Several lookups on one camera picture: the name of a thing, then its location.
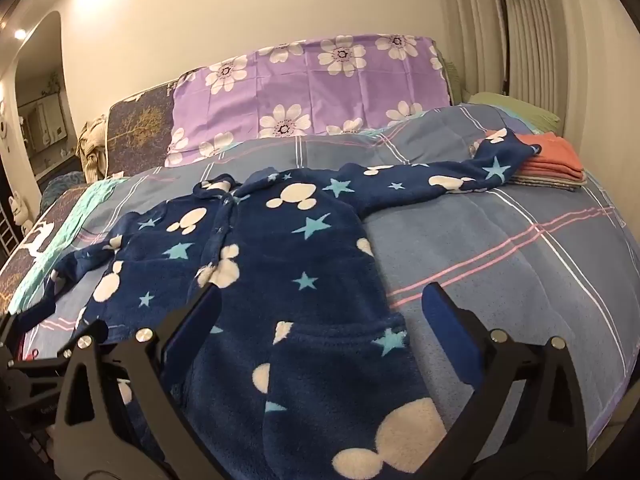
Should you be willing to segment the navy star fleece pajama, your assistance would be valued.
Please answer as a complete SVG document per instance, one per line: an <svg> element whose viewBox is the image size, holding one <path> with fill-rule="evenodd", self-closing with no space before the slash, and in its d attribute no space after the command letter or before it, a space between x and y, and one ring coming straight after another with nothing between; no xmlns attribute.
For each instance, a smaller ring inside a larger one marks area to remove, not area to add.
<svg viewBox="0 0 640 480"><path fill-rule="evenodd" d="M204 339L174 396L232 478L405 479L446 430L363 222L503 185L538 151L501 129L462 162L222 174L58 260L25 318L96 269L80 322L113 342L196 300Z"/></svg>

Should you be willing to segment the folded orange clothes stack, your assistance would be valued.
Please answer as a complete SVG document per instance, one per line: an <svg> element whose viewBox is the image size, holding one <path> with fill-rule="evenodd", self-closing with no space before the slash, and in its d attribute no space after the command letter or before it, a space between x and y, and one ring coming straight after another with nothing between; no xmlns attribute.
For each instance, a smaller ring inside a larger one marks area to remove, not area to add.
<svg viewBox="0 0 640 480"><path fill-rule="evenodd" d="M514 172L510 183L567 191L576 191L586 184L584 166L567 140L553 132L516 132L514 136L530 148L537 148L533 156Z"/></svg>

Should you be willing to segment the blue plaid bed blanket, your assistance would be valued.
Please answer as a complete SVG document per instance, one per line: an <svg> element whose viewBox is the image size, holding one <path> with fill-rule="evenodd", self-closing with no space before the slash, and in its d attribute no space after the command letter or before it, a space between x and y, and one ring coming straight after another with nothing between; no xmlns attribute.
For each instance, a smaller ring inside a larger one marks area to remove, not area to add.
<svg viewBox="0 0 640 480"><path fill-rule="evenodd" d="M121 216L189 192L218 174L244 179L268 167L336 169L345 162L462 159L490 130L518 121L489 106L432 110L378 134L248 141L174 169L122 183L86 220L84 247ZM526 341L563 336L570 346L595 441L630 382L639 348L639 249L600 184L575 191L507 185L375 214L367 223L390 303L405 315L442 421L451 425L471 390L454 374L420 315L429 282Z"/></svg>

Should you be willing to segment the teal patterned bed sheet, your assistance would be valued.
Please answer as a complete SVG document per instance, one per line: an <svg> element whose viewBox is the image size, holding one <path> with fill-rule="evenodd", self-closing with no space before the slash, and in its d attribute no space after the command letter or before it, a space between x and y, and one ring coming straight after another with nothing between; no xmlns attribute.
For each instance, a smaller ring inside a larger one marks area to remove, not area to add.
<svg viewBox="0 0 640 480"><path fill-rule="evenodd" d="M126 181L127 178L124 177L111 178L93 183L82 192L48 247L40 252L32 267L17 284L17 289L14 290L11 301L6 306L9 313L15 314L28 308L32 296L51 271L55 260L78 237L90 214L113 194L115 188Z"/></svg>

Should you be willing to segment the beige crumpled cloth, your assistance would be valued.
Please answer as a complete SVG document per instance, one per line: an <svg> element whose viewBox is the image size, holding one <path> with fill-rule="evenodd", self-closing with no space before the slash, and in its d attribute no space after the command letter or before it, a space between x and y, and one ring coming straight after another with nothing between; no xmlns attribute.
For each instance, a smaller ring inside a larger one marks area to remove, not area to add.
<svg viewBox="0 0 640 480"><path fill-rule="evenodd" d="M106 178L106 126L106 117L101 115L86 122L77 137L76 156L89 184Z"/></svg>

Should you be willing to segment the dark tree pattern pillow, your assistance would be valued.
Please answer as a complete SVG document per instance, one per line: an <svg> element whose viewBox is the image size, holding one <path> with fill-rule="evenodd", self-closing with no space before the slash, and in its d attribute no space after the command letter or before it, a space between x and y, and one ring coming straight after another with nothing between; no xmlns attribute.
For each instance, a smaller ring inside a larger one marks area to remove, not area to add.
<svg viewBox="0 0 640 480"><path fill-rule="evenodd" d="M115 103L107 116L108 173L134 176L163 166L173 110L173 84L160 84Z"/></svg>

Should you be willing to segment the green pillow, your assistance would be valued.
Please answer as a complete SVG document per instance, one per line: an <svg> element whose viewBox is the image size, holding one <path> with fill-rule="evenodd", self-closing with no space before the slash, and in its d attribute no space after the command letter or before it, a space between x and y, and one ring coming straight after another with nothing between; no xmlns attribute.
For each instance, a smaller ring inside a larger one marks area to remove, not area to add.
<svg viewBox="0 0 640 480"><path fill-rule="evenodd" d="M497 107L511 117L518 118L535 132L553 132L561 135L562 122L559 116L529 102L504 96L494 92L478 92L466 99L471 104L483 104Z"/></svg>

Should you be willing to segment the purple floral pillow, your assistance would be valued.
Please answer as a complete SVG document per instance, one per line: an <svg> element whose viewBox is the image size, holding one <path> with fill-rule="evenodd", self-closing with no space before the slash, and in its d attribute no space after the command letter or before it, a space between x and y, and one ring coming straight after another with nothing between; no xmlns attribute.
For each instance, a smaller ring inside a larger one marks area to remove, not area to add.
<svg viewBox="0 0 640 480"><path fill-rule="evenodd" d="M378 130L450 103L430 38L285 42L178 79L164 164L189 165L256 139Z"/></svg>

